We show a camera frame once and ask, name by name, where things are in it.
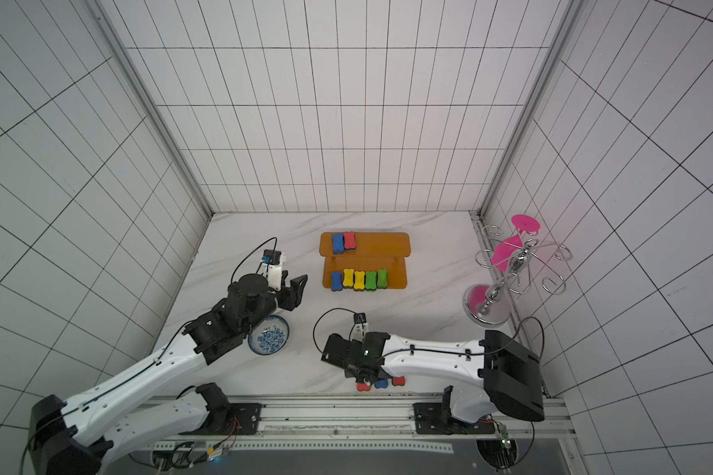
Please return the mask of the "orange two-tier shelf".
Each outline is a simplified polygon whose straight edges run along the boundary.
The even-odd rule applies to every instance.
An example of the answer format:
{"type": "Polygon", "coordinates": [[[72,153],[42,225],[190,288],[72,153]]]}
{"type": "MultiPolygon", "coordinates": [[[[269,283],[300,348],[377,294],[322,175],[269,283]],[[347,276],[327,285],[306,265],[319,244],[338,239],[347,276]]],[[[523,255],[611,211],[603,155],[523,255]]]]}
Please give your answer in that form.
{"type": "Polygon", "coordinates": [[[411,255],[410,237],[406,233],[356,232],[355,249],[334,252],[336,233],[322,233],[319,253],[324,257],[322,286],[332,287],[332,273],[350,268],[356,271],[387,270],[387,288],[405,289],[408,284],[406,259],[411,255]]]}

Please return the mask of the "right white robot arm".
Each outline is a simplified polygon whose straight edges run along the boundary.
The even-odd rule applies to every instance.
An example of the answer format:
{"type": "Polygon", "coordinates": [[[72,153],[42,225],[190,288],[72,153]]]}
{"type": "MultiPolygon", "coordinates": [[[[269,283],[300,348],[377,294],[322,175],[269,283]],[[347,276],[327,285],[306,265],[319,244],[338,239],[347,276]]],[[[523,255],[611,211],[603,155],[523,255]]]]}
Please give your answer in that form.
{"type": "Polygon", "coordinates": [[[331,334],[321,360],[360,384],[397,377],[440,379],[451,388],[451,417],[474,424],[496,412],[512,419],[546,419],[541,360],[504,332],[489,330],[481,340],[429,342],[388,332],[367,332],[362,340],[331,334]]]}

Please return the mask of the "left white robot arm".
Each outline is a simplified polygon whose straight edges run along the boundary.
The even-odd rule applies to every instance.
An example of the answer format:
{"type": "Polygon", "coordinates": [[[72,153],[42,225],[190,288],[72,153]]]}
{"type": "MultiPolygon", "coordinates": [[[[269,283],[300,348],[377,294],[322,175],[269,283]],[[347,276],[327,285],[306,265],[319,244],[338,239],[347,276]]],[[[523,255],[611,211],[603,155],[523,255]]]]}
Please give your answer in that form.
{"type": "Polygon", "coordinates": [[[307,282],[307,275],[290,278],[281,267],[247,274],[229,285],[225,298],[143,360],[65,400],[45,397],[31,411],[21,468],[31,467],[37,474],[96,474],[171,435],[235,433],[239,422],[234,407],[215,383],[198,384],[165,404],[143,405],[241,346],[275,311],[295,310],[307,282]]]}

